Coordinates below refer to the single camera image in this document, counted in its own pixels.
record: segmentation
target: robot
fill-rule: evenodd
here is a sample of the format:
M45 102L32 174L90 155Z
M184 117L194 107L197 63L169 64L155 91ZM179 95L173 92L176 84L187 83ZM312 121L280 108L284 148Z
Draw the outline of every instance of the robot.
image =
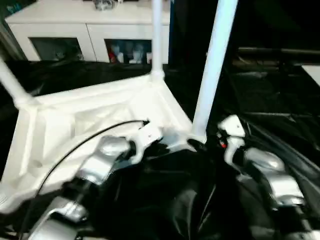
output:
M26 229L22 228L19 236L20 240L79 239L75 226L90 217L99 191L108 184L118 171L141 164L146 151L150 147L158 148L159 144L166 144L167 154L181 150L192 152L201 150L197 146L203 146L207 141L206 128L237 3L237 0L218 1L195 116L193 124L190 125L189 120L186 119L186 115L173 99L170 91L166 90L167 86L163 80L164 72L161 66L162 56L160 51L162 1L153 0L152 71L145 79L148 79L148 84L151 82L156 83L157 87L160 86L157 90L163 91L163 97L170 99L167 102L171 103L166 108L170 112L167 116L178 123L183 122L183 127L179 128L178 125L176 127L174 125L167 126L159 124L161 122L157 120L144 119L143 121L136 121L140 123L140 127L135 128L131 134L111 134L108 132L111 128L106 128L93 135L87 135L85 140L66 151L64 157L55 162L55 166L41 184L39 184L39 179L31 181L32 187L30 187L28 194L11 194L10 191L3 193L4 190L0 189L1 196L5 196L2 197L0 202L0 213L3 215L15 211L25 200L30 198L30 195L35 194L37 197L42 189L47 191L54 187L54 189L60 189L59 195L51 201L29 234L24 234ZM0 71L1 82L11 94L17 108L21 109L25 105L39 105L36 99L32 99L23 90L3 62L1 62L0 67L2 69ZM242 122L236 115L229 116L219 123L218 129L217 139L221 147L224 148L224 162L235 169L238 173L237 178L247 176L259 184L261 195L265 200L265 208L272 213L276 213L277 217L274 221L278 226L280 239L320 239L319 230L311 227L304 212L304 207L308 204L305 195L295 177L287 170L284 156L280 157L281 153L290 151L285 147L283 151L277 151L276 148L267 150L250 144ZM67 178L60 175L58 180L45 184L51 173L59 167L59 164L65 158L79 146L87 144L89 139L101 134L103 136L100 136L100 139L96 141L92 153L82 159L78 167L72 166L75 171L71 171ZM283 221L281 221L287 218L288 212L290 216L294 216L290 219L293 223L289 224L289 227L288 224L283 224Z

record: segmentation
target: black fabric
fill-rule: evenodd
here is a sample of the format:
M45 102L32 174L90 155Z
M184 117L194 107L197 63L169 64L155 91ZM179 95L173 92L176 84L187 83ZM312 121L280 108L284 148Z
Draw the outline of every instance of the black fabric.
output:
M172 31L172 61L176 66L203 69L213 29L218 0L175 0ZM317 2L307 0L238 1L227 55L238 48L267 48L277 60L287 58L319 62ZM280 49L308 50L297 54Z
M35 96L150 71L149 66L98 62L22 61L8 65ZM165 67L165 81L190 119L201 78L201 71ZM243 116L248 132L261 136L246 121L258 123L307 157L289 157L286 161L303 186L313 217L319 219L319 97L319 86L300 67L225 69L207 129L208 155L182 151L146 158L141 166L122 172L101 197L92 219L94 226L110 239L223 240L250 239L252 235L255 239L274 239L275 228L257 185L250 179L236 181L217 147L217 122L229 114ZM4 168L18 113L3 89L0 98Z

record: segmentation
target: black cable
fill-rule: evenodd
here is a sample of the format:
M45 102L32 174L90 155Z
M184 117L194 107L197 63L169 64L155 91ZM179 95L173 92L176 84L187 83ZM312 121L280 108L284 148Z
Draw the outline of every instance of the black cable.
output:
M30 204L29 204L29 208L27 209L26 211L26 214L24 216L24 219L22 221L22 224L21 224L21 229L20 229L20 232L19 232L19 238L18 240L22 240L23 239L23 236L24 236L24 232L27 230L27 227L28 227L28 221L30 219L30 216L31 216L31 213L32 213L32 210L33 208L35 207L36 205L36 199L37 197L39 196L41 190L43 189L46 181L48 180L48 178L50 177L50 175L56 170L56 168L67 158L69 157L75 150L77 150L79 147L81 147L83 144L87 143L88 141L90 141L91 139L95 138L96 136L106 132L106 131L109 131L111 129L114 129L116 127L119 127L121 125L124 125L124 124L132 124L132 123L143 123L144 125L146 125L149 121L144 121L144 120L130 120L130 121L124 121L124 122L120 122L120 123L117 123L115 125L112 125L110 127L107 127L105 129L102 129L98 132L96 132L95 134L91 135L90 137L88 137L87 139L83 140L82 142L80 142L78 145L76 145L74 148L72 148L66 155L63 156L63 158L61 158L60 161L58 161L52 168L51 170L47 173L47 175L44 177L44 179L42 180L41 182L41 185L40 187L38 188L38 190L36 191L35 193L35 196L33 199L30 200Z

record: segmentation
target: white surface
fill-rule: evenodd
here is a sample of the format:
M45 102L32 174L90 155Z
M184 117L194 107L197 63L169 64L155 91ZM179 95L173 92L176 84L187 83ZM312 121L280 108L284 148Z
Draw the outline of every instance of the white surface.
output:
M150 0L124 2L112 10L98 11L92 1L40 0L6 18L9 24L152 24ZM170 1L165 1L162 24L170 24Z
M96 61L95 52L86 24L9 24L15 39L29 61L40 61L39 55L29 38L77 38L86 61Z
M302 68L313 78L313 80L320 86L320 66L304 65Z
M205 142L207 138L207 124L226 55L237 3L238 0L218 1L192 125L192 134L202 142Z
M151 40L153 30L151 25L87 25L91 42L98 62L109 62L109 56L105 39L137 39L137 40ZM169 32L168 25L162 26L162 62L167 64L169 58Z

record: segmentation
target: white vertical rod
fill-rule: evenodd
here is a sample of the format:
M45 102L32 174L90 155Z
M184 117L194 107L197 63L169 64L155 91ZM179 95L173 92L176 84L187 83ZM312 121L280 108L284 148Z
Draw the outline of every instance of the white vertical rod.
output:
M163 0L152 0L152 77L163 78L162 66L162 8Z
M16 77L7 67L0 57L0 82L13 98L14 105L19 108L20 105L29 102L32 97L20 85Z
M206 129L225 59L238 0L219 0L191 134L206 141Z

